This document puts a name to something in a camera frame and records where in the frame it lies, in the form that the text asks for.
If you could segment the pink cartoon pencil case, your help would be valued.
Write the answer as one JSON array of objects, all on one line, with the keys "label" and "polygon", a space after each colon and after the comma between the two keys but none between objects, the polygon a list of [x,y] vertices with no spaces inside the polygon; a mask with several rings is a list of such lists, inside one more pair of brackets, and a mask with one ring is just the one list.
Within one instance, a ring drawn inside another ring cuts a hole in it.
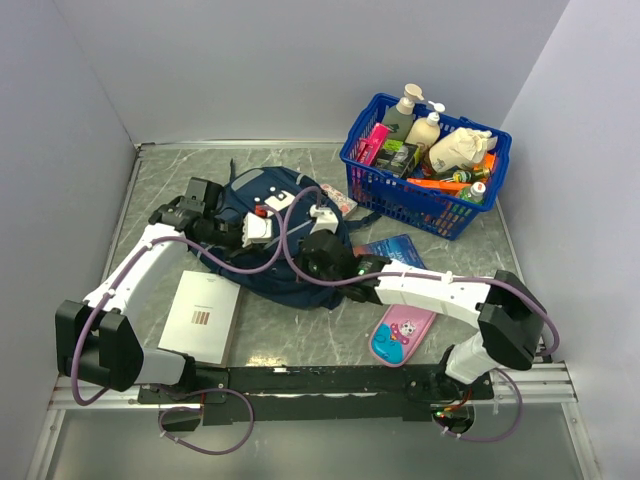
[{"label": "pink cartoon pencil case", "polygon": [[406,305],[388,308],[369,341],[375,359],[388,367],[403,366],[415,353],[436,313]]}]

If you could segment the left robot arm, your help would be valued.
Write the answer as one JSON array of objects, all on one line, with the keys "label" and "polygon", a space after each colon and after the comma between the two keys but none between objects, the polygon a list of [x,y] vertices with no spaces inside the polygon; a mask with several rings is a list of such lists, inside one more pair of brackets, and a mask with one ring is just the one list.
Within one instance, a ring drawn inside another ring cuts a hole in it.
[{"label": "left robot arm", "polygon": [[152,213],[133,250],[98,288],[58,307],[57,368],[74,392],[81,381],[119,392],[162,384],[184,402],[196,393],[198,363],[225,364],[241,290],[219,275],[182,274],[157,348],[143,347],[135,330],[156,284],[194,245],[238,245],[239,228],[216,217],[223,200],[222,186],[190,179],[184,195]]}]

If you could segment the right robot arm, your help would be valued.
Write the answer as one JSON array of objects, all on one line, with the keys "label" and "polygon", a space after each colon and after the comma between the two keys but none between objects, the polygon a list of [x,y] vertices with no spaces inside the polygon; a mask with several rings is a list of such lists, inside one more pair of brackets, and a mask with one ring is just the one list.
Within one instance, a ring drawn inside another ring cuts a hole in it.
[{"label": "right robot arm", "polygon": [[546,310],[508,271],[472,278],[356,255],[327,230],[301,243],[294,264],[305,280],[354,301],[414,307],[475,328],[473,337],[451,347],[436,375],[438,390],[448,398],[462,396],[494,368],[527,371],[534,363]]}]

